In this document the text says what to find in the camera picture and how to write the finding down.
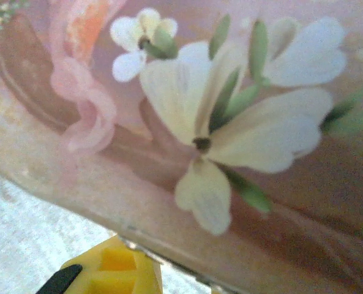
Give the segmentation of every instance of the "white surface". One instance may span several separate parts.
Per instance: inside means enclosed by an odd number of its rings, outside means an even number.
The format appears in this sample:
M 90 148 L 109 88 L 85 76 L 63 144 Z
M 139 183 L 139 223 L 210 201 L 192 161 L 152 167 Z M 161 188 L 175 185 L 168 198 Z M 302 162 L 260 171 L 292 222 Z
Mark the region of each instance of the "white surface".
M 35 294 L 64 262 L 113 235 L 0 178 L 0 294 Z M 164 266 L 162 279 L 164 294 L 210 293 Z

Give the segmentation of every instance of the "flower center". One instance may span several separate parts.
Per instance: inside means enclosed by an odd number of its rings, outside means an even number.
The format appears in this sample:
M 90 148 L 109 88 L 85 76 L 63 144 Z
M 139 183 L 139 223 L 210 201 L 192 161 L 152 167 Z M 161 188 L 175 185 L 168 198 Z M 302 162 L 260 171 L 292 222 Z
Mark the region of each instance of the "flower center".
M 195 144 L 196 149 L 202 154 L 206 154 L 211 147 L 211 140 L 209 138 L 194 138 L 192 143 Z
M 150 39 L 146 35 L 141 36 L 138 42 L 139 49 L 143 50 L 146 43 L 150 43 Z

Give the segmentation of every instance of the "yellow object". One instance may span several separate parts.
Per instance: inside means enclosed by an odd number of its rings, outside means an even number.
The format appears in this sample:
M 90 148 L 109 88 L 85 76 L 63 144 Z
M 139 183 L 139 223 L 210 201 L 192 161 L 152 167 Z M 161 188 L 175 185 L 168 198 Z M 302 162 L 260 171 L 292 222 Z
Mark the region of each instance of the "yellow object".
M 117 236 L 62 265 L 82 272 L 65 294 L 162 294 L 160 265 L 128 249 Z

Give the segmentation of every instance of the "yellow plastic piece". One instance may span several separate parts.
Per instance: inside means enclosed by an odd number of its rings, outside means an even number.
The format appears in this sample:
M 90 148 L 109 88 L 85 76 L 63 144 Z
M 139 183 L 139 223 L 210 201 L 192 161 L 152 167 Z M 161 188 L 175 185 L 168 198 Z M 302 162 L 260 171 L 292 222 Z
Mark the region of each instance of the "yellow plastic piece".
M 117 236 L 62 265 L 82 272 L 65 294 L 162 294 L 160 265 L 128 249 Z

